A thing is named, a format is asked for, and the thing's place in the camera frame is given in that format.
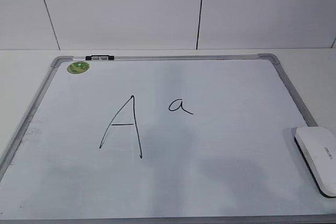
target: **white table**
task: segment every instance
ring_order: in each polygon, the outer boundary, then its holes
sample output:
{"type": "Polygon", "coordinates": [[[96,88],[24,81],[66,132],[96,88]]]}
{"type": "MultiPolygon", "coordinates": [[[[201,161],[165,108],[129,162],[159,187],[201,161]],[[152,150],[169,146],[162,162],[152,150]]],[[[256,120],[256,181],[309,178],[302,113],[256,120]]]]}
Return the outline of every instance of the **white table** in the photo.
{"type": "Polygon", "coordinates": [[[244,50],[42,50],[0,51],[0,154],[33,101],[52,60],[57,56],[275,54],[319,126],[336,134],[336,49],[244,50]]]}

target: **white wall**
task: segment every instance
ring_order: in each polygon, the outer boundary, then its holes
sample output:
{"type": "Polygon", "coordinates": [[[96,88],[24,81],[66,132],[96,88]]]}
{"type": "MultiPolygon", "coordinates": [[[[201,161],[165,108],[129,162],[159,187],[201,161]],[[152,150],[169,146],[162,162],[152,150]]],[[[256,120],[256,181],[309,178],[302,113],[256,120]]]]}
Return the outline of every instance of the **white wall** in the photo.
{"type": "Polygon", "coordinates": [[[335,0],[203,0],[198,48],[330,47],[335,17],[335,0]]]}
{"type": "Polygon", "coordinates": [[[194,49],[200,0],[46,0],[61,49],[194,49]]]}
{"type": "MultiPolygon", "coordinates": [[[[61,49],[196,48],[200,0],[46,3],[61,49]]],[[[203,0],[198,48],[329,48],[335,17],[335,0],[203,0]]],[[[43,0],[0,0],[0,49],[57,48],[43,0]]]]}
{"type": "Polygon", "coordinates": [[[58,49],[43,0],[0,0],[0,49],[58,49]]]}

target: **round sticker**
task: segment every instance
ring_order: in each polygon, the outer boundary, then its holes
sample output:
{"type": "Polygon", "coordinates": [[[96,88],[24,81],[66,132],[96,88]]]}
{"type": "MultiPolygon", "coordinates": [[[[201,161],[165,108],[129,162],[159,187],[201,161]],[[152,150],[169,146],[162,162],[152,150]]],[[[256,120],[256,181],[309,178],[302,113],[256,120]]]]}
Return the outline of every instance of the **round sticker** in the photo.
{"type": "Polygon", "coordinates": [[[85,61],[77,61],[68,66],[69,73],[84,73],[90,65],[85,61]]]}

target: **black line on wall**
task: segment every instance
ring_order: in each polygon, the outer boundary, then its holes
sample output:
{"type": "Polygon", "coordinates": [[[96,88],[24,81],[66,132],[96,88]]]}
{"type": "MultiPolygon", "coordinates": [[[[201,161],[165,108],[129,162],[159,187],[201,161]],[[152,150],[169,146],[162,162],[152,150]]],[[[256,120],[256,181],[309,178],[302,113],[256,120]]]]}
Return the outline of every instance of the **black line on wall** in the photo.
{"type": "Polygon", "coordinates": [[[331,47],[330,47],[330,48],[333,48],[333,47],[335,46],[335,42],[336,42],[336,37],[335,37],[333,43],[331,44],[331,47]]]}
{"type": "Polygon", "coordinates": [[[201,26],[201,13],[202,13],[202,3],[203,3],[203,0],[201,0],[201,3],[199,5],[199,11],[200,11],[200,15],[198,17],[198,29],[197,29],[197,41],[196,41],[196,50],[198,49],[198,38],[200,37],[200,26],[201,26]]]}
{"type": "Polygon", "coordinates": [[[51,21],[51,17],[50,17],[50,14],[49,14],[49,10],[48,10],[48,6],[47,6],[47,3],[46,3],[46,0],[43,0],[43,2],[44,2],[44,5],[46,6],[46,9],[47,9],[48,17],[49,17],[49,20],[50,20],[50,24],[51,24],[52,30],[54,32],[54,36],[55,36],[55,39],[56,39],[58,50],[60,50],[58,39],[57,39],[57,36],[56,36],[56,33],[55,33],[53,22],[51,21]]]}

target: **white eraser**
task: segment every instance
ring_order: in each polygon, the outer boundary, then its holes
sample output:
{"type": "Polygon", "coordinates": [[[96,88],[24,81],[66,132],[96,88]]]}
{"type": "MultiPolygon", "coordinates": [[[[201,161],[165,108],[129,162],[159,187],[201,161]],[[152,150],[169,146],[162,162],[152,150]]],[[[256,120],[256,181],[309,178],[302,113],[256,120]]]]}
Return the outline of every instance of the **white eraser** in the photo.
{"type": "Polygon", "coordinates": [[[321,192],[336,197],[336,138],[323,127],[301,127],[295,133],[297,144],[321,192]]]}

